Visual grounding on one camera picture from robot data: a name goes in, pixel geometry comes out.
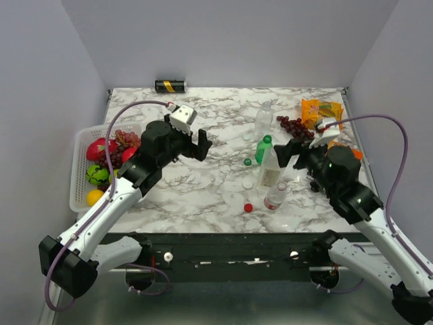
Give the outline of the clear plastic water bottle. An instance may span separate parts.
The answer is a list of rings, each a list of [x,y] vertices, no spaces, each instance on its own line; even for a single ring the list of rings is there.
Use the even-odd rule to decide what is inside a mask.
[[[271,102],[265,102],[256,113],[254,136],[256,139],[263,138],[271,127],[273,121],[273,109]]]

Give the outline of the large clear bottle white cap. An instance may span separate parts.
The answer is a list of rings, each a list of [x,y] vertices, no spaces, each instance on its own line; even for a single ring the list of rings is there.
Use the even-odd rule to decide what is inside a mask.
[[[258,185],[272,187],[277,184],[282,173],[275,147],[266,149],[258,174]]]

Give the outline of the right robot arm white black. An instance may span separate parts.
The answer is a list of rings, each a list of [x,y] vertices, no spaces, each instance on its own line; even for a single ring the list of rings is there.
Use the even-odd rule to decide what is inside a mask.
[[[348,268],[390,298],[394,310],[410,324],[432,320],[432,277],[424,271],[422,256],[409,254],[408,239],[385,216],[384,205],[358,178],[361,162],[346,146],[312,148],[290,140],[274,147],[280,167],[293,156],[294,169],[306,169],[313,187],[323,192],[333,210],[359,230],[386,259],[381,263],[354,247],[339,233],[328,230],[313,241],[309,259],[319,265],[330,261]]]

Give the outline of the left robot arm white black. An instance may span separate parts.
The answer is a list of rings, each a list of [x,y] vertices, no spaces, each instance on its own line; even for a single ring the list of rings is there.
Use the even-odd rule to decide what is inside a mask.
[[[141,135],[141,145],[120,168],[104,195],[71,228],[57,238],[46,236],[39,243],[45,284],[57,284],[72,298],[83,296],[106,269],[131,263],[145,266],[150,251],[131,237],[104,246],[101,240],[134,204],[162,178],[162,170],[178,157],[203,161],[212,145],[205,130],[198,142],[171,122],[152,121]]]

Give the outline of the small green bottle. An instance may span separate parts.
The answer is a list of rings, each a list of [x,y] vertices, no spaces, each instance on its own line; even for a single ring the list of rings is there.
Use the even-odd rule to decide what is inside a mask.
[[[272,143],[272,137],[270,135],[265,135],[256,146],[256,152],[255,152],[255,161],[258,165],[262,164],[265,152],[273,146]]]

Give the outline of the small bottle red cap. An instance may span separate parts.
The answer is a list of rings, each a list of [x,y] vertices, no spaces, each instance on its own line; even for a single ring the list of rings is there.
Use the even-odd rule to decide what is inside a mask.
[[[280,181],[272,186],[267,192],[264,205],[272,211],[277,210],[288,194],[288,185],[284,181]]]

